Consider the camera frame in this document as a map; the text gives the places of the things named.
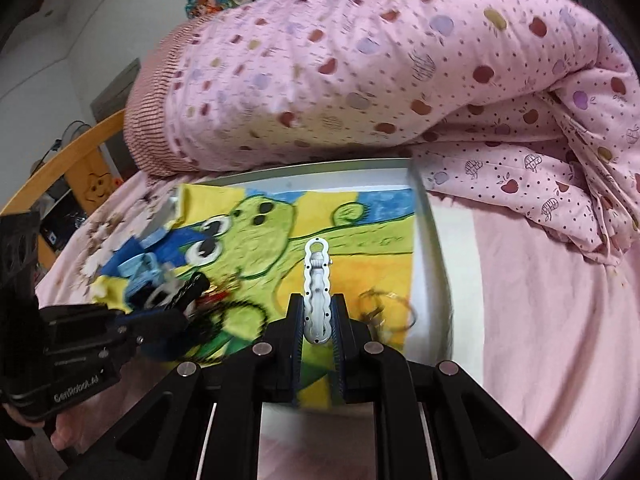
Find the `person's left hand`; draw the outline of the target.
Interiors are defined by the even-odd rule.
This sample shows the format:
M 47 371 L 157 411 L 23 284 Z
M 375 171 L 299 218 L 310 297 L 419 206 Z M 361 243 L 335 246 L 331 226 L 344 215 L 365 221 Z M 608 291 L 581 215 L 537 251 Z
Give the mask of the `person's left hand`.
M 17 425 L 28 428 L 44 427 L 44 422 L 30 422 L 24 419 L 17 409 L 10 404 L 2 403 L 2 408 L 4 408 L 12 422 L 16 422 Z M 86 426 L 89 410 L 89 403 L 84 402 L 56 415 L 55 428 L 53 434 L 51 434 L 50 442 L 57 451 L 63 451 L 66 448 L 78 445 Z

